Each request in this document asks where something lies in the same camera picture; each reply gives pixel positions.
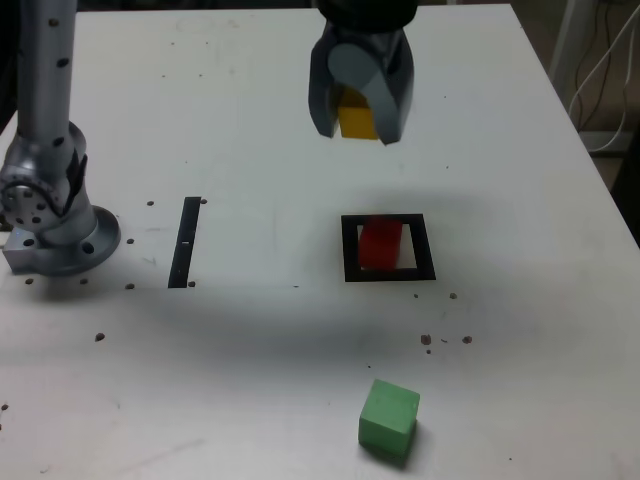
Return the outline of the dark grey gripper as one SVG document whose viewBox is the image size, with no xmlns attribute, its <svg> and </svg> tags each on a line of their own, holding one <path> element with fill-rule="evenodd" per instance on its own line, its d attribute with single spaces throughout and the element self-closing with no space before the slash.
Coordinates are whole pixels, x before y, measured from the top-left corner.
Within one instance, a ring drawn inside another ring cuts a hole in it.
<svg viewBox="0 0 640 480">
<path fill-rule="evenodd" d="M 383 144 L 401 139 L 414 84 L 414 61 L 403 29 L 371 33 L 326 23 L 311 52 L 309 113 L 318 133 L 328 138 L 337 122 L 340 88 L 335 81 L 364 97 Z"/>
</svg>

